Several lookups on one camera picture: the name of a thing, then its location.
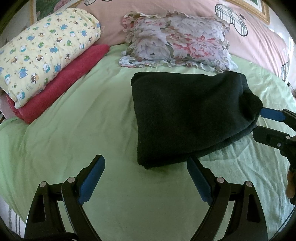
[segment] folded dark towel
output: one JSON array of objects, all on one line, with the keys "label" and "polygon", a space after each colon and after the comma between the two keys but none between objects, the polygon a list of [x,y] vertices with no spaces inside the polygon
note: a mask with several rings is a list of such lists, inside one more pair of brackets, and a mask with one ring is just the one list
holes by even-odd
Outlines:
[{"label": "folded dark towel", "polygon": [[246,77],[140,72],[131,80],[138,123],[138,163],[145,168],[185,161],[248,135],[262,109]]}]

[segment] bed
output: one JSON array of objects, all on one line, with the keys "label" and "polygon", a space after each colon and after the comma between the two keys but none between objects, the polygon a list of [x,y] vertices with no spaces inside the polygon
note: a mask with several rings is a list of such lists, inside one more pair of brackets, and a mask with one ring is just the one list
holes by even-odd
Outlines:
[{"label": "bed", "polygon": [[[102,240],[189,240],[209,206],[197,193],[185,163],[151,170],[138,165],[137,121],[130,80],[140,71],[215,73],[166,66],[122,68],[118,61],[126,48],[125,44],[112,46],[87,75],[32,124],[18,118],[1,123],[0,196],[25,222],[41,181],[64,182],[101,154],[106,168],[84,210]],[[264,107],[296,112],[295,101],[280,72],[234,55],[232,59]],[[258,125],[295,135],[285,124],[261,117]],[[256,143],[249,134],[200,161],[228,182],[254,183],[268,237],[272,238],[293,210],[285,194],[287,159],[278,150]],[[232,206],[233,203],[216,240],[224,235]],[[67,214],[62,205],[60,208],[66,229],[71,231]]]}]

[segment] white striped fabric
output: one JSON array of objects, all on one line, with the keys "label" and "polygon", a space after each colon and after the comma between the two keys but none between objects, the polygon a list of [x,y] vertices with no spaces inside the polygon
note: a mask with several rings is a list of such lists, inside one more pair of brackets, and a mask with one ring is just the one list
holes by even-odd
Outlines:
[{"label": "white striped fabric", "polygon": [[0,216],[11,231],[17,233],[22,238],[24,237],[26,225],[2,197],[0,197]]}]

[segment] screw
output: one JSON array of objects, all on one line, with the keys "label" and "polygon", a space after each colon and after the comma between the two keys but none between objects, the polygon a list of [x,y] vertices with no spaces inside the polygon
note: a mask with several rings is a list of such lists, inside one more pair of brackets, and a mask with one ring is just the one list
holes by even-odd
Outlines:
[{"label": "screw", "polygon": [[251,188],[253,186],[253,183],[251,183],[250,181],[246,181],[246,185]]},{"label": "screw", "polygon": [[41,183],[39,184],[39,186],[40,186],[41,188],[44,188],[44,187],[46,186],[46,182],[41,182]]},{"label": "screw", "polygon": [[69,177],[67,180],[69,183],[75,182],[75,177]]},{"label": "screw", "polygon": [[224,183],[224,178],[222,178],[222,177],[217,177],[217,182],[219,182],[219,183]]}]

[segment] picture frame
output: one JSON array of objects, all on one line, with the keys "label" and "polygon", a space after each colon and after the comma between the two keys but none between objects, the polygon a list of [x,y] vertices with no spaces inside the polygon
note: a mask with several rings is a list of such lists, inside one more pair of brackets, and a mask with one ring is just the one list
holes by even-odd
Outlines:
[{"label": "picture frame", "polygon": [[30,23],[36,23],[57,10],[77,7],[84,0],[30,0]]},{"label": "picture frame", "polygon": [[269,7],[262,0],[227,0],[241,8],[247,10],[251,14],[270,25]]}]

